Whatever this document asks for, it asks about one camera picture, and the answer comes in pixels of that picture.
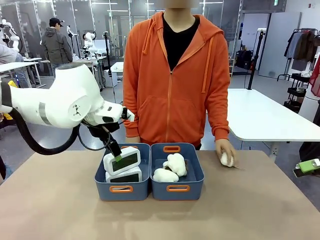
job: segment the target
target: man in gray jacket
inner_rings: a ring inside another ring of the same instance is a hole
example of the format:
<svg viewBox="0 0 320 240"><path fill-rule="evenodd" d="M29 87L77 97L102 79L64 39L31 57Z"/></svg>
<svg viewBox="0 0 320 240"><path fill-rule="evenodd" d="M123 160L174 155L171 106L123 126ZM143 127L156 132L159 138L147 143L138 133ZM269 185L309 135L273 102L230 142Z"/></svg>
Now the man in gray jacket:
<svg viewBox="0 0 320 240"><path fill-rule="evenodd" d="M42 36L42 46L46 58L50 61L53 75L56 76L56 68L72 63L72 52L65 35L60 33L62 21L53 17L49 20L49 26Z"/></svg>

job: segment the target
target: orange hoodie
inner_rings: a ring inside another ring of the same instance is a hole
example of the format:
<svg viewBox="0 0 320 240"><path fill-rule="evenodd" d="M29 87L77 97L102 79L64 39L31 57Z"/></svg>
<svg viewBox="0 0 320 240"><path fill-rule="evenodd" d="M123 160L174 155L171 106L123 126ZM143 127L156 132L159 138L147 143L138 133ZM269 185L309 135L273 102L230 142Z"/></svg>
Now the orange hoodie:
<svg viewBox="0 0 320 240"><path fill-rule="evenodd" d="M229 54L223 31L202 15L177 66L170 71L162 12L129 33L124 57L124 105L135 114L126 136L143 143L191 143L204 136L206 109L215 139L229 133Z"/></svg>

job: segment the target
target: orange handle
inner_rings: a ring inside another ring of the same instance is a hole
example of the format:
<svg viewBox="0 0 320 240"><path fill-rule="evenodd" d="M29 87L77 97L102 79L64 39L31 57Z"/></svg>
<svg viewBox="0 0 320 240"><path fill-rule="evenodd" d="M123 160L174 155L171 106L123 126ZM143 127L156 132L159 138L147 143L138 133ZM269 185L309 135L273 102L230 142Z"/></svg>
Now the orange handle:
<svg viewBox="0 0 320 240"><path fill-rule="evenodd" d="M169 154L172 154L172 153L180 153L180 146L164 146L163 147L163 152L164 153L169 153Z"/></svg>
<svg viewBox="0 0 320 240"><path fill-rule="evenodd" d="M190 191L189 185L169 185L166 187L167 192L185 193Z"/></svg>
<svg viewBox="0 0 320 240"><path fill-rule="evenodd" d="M109 187L109 191L114 194L127 194L132 193L134 191L134 188L132 186L111 186Z"/></svg>
<svg viewBox="0 0 320 240"><path fill-rule="evenodd" d="M137 146L122 146L121 149L125 149L125 148L128 148L128 147L133 147L133 148L135 148L135 149L138 149Z"/></svg>

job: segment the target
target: black shelf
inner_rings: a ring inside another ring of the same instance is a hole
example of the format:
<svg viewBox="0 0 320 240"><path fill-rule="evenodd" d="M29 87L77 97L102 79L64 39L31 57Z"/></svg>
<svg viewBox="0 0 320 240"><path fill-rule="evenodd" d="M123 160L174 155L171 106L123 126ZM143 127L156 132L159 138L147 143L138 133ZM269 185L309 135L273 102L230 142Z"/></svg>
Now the black shelf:
<svg viewBox="0 0 320 240"><path fill-rule="evenodd" d="M289 87L287 93L298 98L304 98L306 95L307 90L304 91L297 91L296 87Z"/></svg>
<svg viewBox="0 0 320 240"><path fill-rule="evenodd" d="M299 113L302 103L298 101L285 101L283 106L285 106L287 109L290 109L291 111L295 113Z"/></svg>
<svg viewBox="0 0 320 240"><path fill-rule="evenodd" d="M300 76L300 73L293 73L291 75L291 78L294 80L298 80L299 82L303 82L305 84L309 83L310 81L310 77L304 77L304 76Z"/></svg>

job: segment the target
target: white plush toy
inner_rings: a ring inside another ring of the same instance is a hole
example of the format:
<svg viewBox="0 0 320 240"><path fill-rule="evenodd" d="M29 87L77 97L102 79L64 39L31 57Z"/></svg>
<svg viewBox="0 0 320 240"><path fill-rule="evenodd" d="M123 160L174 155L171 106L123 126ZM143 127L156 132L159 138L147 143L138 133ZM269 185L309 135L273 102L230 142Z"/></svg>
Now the white plush toy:
<svg viewBox="0 0 320 240"><path fill-rule="evenodd" d="M167 157L167 166L179 177L187 175L185 158L180 153L170 154Z"/></svg>
<svg viewBox="0 0 320 240"><path fill-rule="evenodd" d="M158 168L154 171L153 180L160 183L176 183L179 181L179 177L170 170Z"/></svg>
<svg viewBox="0 0 320 240"><path fill-rule="evenodd" d="M233 157L231 157L231 162L230 162L230 164L228 164L228 155L227 155L226 152L224 152L224 153L222 154L221 159L220 159L220 162L221 162L222 165L227 166L227 167L229 167L229 168L233 167L234 164L235 164Z"/></svg>

